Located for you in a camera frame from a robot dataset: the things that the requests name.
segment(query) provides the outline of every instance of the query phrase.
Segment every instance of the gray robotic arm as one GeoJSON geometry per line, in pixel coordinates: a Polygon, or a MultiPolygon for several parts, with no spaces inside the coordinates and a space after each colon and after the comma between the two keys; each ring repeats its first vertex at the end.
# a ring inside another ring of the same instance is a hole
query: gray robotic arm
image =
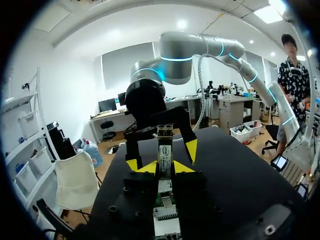
{"type": "Polygon", "coordinates": [[[304,172],[309,171],[312,164],[310,141],[302,133],[296,134],[299,130],[298,120],[278,83],[273,81],[266,87],[259,78],[258,72],[241,58],[245,53],[245,48],[240,42],[212,35],[165,32],[160,36],[159,47],[160,57],[150,61],[139,61],[133,66],[131,84],[143,79],[152,80],[157,83],[164,97],[165,88],[162,81],[173,85],[183,85],[191,78],[194,55],[213,57],[237,71],[257,91],[267,107],[277,103],[287,143],[294,138],[284,155],[304,172]]]}

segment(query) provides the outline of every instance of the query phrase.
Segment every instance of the small screen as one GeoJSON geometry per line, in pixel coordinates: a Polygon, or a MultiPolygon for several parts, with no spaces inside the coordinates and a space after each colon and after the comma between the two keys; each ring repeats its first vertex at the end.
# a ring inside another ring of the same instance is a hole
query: small screen
{"type": "Polygon", "coordinates": [[[108,111],[108,110],[112,110],[112,111],[117,110],[115,99],[111,98],[111,99],[108,99],[105,101],[100,101],[99,102],[99,109],[100,109],[100,112],[104,112],[104,111],[108,111]]]}
{"type": "Polygon", "coordinates": [[[280,169],[282,169],[284,167],[284,165],[286,164],[287,159],[284,158],[283,156],[278,157],[276,160],[274,160],[274,164],[279,167],[280,169]]]}
{"type": "Polygon", "coordinates": [[[304,186],[300,185],[298,187],[298,193],[301,195],[301,197],[304,198],[307,193],[307,190],[304,188],[304,186]]]}
{"type": "Polygon", "coordinates": [[[125,92],[119,93],[118,99],[119,99],[120,106],[126,105],[126,93],[125,92]]]}

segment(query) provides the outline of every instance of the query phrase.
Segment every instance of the black cap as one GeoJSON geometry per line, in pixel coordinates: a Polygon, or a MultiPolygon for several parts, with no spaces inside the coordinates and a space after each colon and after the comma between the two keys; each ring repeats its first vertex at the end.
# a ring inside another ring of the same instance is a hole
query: black cap
{"type": "Polygon", "coordinates": [[[282,44],[292,43],[297,48],[296,40],[290,34],[283,34],[281,37],[282,44]]]}

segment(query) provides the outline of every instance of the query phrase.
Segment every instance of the computer monitor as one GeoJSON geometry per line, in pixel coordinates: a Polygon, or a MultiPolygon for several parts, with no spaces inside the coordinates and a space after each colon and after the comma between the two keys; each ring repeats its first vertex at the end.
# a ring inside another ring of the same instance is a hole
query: computer monitor
{"type": "Polygon", "coordinates": [[[104,111],[108,111],[108,110],[112,110],[112,111],[117,110],[115,99],[111,98],[108,100],[100,101],[99,102],[99,109],[100,109],[100,113],[104,112],[104,111]]]}
{"type": "Polygon", "coordinates": [[[125,92],[119,93],[118,99],[119,99],[120,106],[126,105],[126,93],[125,92]]]}

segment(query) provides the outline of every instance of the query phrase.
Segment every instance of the white chair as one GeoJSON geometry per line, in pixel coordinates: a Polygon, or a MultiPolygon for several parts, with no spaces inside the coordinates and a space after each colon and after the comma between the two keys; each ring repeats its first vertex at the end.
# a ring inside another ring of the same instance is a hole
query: white chair
{"type": "Polygon", "coordinates": [[[87,221],[84,214],[89,214],[81,209],[94,204],[100,186],[90,155],[81,152],[56,161],[55,172],[58,182],[55,203],[63,209],[81,213],[87,221]]]}

